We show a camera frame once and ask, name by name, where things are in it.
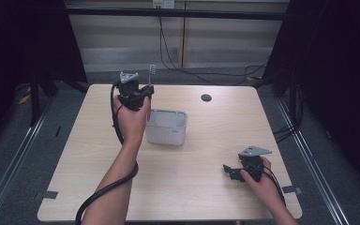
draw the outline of hand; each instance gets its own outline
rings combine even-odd
[[[148,97],[144,99],[142,107],[138,112],[134,112],[126,106],[122,106],[118,96],[113,98],[113,106],[115,108],[115,113],[117,113],[118,116],[119,128],[121,129],[125,143],[127,141],[141,143],[145,126],[150,118],[150,99]]]
[[[271,170],[271,162],[267,158],[262,157],[262,162],[264,163],[264,167]],[[258,199],[262,201],[262,203],[264,203],[268,208],[273,207],[278,202],[282,203],[276,185],[266,174],[262,174],[262,179],[260,182],[254,181],[249,173],[245,170],[241,171],[241,175],[250,185]]]

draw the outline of person's right arm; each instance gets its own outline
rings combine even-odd
[[[271,170],[271,162],[262,157],[264,166]],[[262,175],[260,182],[256,182],[245,170],[241,171],[242,177],[250,185],[251,189],[257,196],[257,198],[262,201],[262,203],[268,208],[271,215],[274,218],[274,221],[278,225],[294,225],[298,224],[296,219],[292,216],[286,206],[283,204],[282,200],[279,197],[277,188],[273,181],[266,175]]]

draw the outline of human arm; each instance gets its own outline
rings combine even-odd
[[[265,157],[262,157],[262,161],[264,166],[271,170],[271,162]],[[298,222],[294,219],[292,214],[280,199],[275,184],[266,174],[262,175],[260,182],[254,181],[249,173],[245,170],[241,171],[241,175],[250,185],[250,188],[253,190],[256,197],[268,208],[276,224],[298,224]]]
[[[121,107],[121,105],[118,97],[115,96],[114,108],[117,112],[119,127],[125,141],[96,191],[132,172],[140,145],[142,144],[146,122],[151,112],[149,98],[146,97],[144,99],[143,106],[138,112],[131,111],[125,106]],[[130,180],[96,199],[86,209],[82,224],[124,224],[128,213],[131,185],[132,181]]]

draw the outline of wooden tabletop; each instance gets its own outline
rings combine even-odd
[[[74,220],[119,152],[110,91],[109,84],[90,86],[48,188],[58,195],[43,200],[40,220]],[[202,101],[203,94],[212,100]],[[273,152],[266,157],[280,185],[292,185],[254,88],[155,85],[152,108],[186,112],[186,138],[175,146],[150,143],[144,137],[127,221],[271,217],[248,185],[231,180],[222,168],[242,168],[237,154],[255,145]],[[293,216],[300,218],[296,195],[285,194],[285,199]]]

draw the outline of power outlet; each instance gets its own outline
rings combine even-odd
[[[174,9],[174,0],[163,0],[163,8]]]
[[[153,8],[163,8],[163,0],[153,0]]]

